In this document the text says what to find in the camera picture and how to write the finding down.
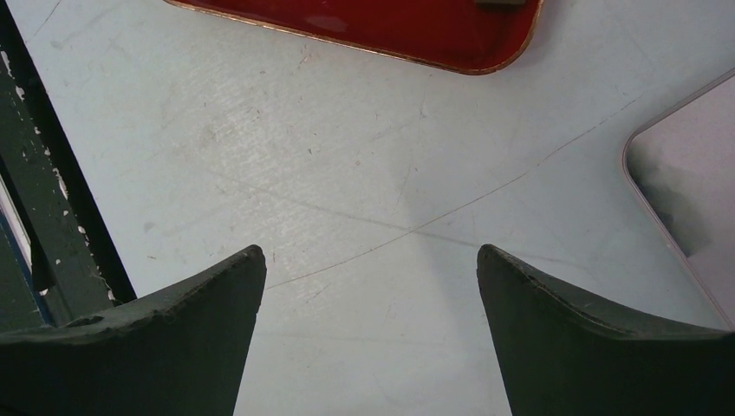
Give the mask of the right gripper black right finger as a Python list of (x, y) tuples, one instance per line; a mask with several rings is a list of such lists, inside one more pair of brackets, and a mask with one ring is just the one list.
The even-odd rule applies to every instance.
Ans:
[(477, 278), (513, 414), (733, 414), (733, 333), (632, 309), (491, 244)]

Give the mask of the red plastic tray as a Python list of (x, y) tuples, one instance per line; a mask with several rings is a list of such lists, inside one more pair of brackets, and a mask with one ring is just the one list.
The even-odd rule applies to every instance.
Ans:
[(463, 75), (487, 75), (528, 47), (544, 2), (188, 0), (176, 6)]

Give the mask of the silver metal box lid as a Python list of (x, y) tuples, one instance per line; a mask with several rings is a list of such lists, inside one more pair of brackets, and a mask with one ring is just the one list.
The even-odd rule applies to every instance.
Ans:
[(734, 72), (636, 129), (621, 168), (667, 247), (734, 330)]

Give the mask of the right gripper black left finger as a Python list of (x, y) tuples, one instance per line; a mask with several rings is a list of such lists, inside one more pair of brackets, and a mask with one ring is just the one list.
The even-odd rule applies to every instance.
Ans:
[(3, 334), (2, 414), (233, 414), (265, 279), (251, 245), (68, 325)]

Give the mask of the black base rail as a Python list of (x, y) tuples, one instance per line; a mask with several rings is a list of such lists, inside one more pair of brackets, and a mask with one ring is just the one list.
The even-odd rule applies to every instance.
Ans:
[(136, 295), (7, 4), (1, 7), (1, 329)]

